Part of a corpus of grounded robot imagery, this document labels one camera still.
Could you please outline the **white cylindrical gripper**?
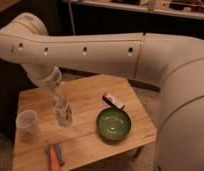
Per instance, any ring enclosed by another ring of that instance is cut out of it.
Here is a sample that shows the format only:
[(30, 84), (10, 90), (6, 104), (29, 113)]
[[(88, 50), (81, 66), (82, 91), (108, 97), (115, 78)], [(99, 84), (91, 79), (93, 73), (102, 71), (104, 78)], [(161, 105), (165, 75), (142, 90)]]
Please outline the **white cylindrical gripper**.
[(58, 67), (55, 67), (53, 71), (45, 78), (38, 81), (39, 86), (49, 91), (53, 91), (59, 86), (62, 80), (62, 73)]

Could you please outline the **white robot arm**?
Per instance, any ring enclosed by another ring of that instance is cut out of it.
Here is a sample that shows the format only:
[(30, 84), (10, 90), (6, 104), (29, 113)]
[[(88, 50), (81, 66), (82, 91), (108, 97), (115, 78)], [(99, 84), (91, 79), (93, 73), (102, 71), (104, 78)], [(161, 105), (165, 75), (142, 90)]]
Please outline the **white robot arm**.
[(40, 18), (22, 13), (0, 29), (0, 58), (21, 65), (50, 92), (62, 68), (158, 86), (154, 171), (204, 171), (204, 40), (154, 33), (50, 36)]

